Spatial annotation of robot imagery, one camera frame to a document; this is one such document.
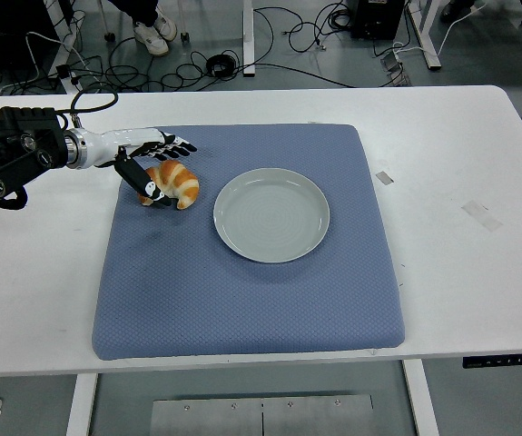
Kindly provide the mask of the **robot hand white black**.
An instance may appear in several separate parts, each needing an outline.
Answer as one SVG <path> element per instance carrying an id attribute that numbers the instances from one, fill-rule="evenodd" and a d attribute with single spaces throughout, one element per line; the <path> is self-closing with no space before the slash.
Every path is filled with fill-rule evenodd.
<path id="1" fill-rule="evenodd" d="M 200 192 L 197 176 L 178 161 L 196 151 L 188 141 L 156 128 L 93 134 L 82 130 L 81 168 L 112 166 L 137 192 L 143 205 L 169 205 L 184 210 Z"/>

